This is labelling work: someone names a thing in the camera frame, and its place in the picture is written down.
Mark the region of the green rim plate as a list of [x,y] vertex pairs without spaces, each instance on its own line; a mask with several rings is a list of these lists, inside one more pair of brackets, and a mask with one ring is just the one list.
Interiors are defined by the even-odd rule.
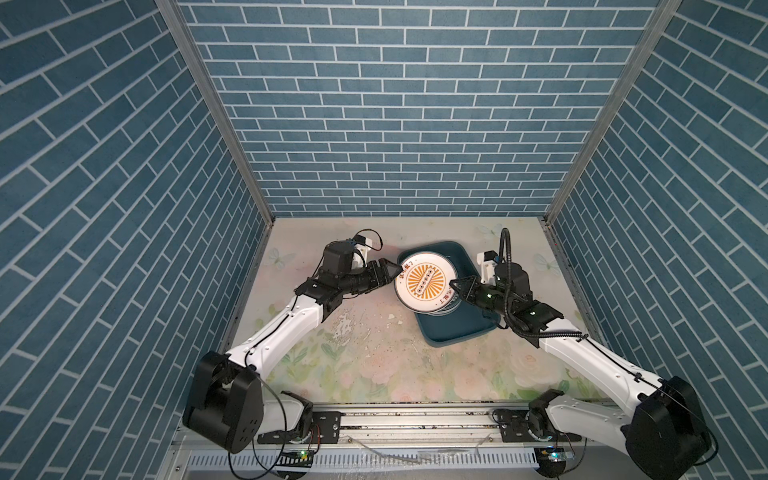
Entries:
[[461,306],[461,304],[462,304],[461,299],[459,297],[454,297],[451,299],[450,302],[441,306],[439,309],[429,312],[429,315],[436,316],[436,317],[450,315],[451,313],[456,311]]

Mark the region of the orange sunburst plate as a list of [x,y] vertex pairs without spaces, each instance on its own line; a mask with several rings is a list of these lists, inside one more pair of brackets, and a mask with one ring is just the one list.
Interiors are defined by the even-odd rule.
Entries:
[[454,265],[443,255],[434,252],[417,252],[405,257],[402,272],[396,278],[395,293],[411,311],[429,315],[455,297],[449,285],[457,279]]

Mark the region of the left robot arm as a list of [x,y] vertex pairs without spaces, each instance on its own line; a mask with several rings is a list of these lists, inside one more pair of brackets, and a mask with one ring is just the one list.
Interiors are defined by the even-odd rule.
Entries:
[[260,436],[279,443],[306,439],[313,429],[312,403],[278,393],[265,380],[344,300],[385,287],[401,274],[397,263],[369,259],[372,249],[360,234],[327,244],[313,275],[261,330],[224,353],[206,353],[194,371],[183,425],[231,454]]

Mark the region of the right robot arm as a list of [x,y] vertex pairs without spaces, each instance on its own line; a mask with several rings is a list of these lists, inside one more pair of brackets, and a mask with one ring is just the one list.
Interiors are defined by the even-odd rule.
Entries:
[[514,334],[555,356],[613,401],[579,401],[550,389],[528,407],[529,433],[539,441],[576,434],[625,455],[651,479],[679,479],[719,453],[694,388],[664,379],[615,354],[579,330],[561,312],[534,299],[527,273],[504,261],[491,279],[469,276],[450,283],[464,302],[497,313]]

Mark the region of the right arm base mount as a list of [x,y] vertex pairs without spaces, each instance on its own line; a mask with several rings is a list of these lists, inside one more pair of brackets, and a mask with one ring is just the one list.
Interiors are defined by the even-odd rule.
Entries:
[[539,443],[576,443],[583,438],[575,433],[556,431],[543,415],[529,410],[508,408],[494,409],[490,414],[496,424],[503,443],[539,442]]

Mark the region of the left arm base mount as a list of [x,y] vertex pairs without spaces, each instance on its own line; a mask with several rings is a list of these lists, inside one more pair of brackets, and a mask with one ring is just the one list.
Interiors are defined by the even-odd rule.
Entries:
[[274,430],[259,434],[257,443],[261,445],[308,442],[320,445],[337,444],[341,418],[340,411],[313,412],[310,417],[304,416],[287,431]]

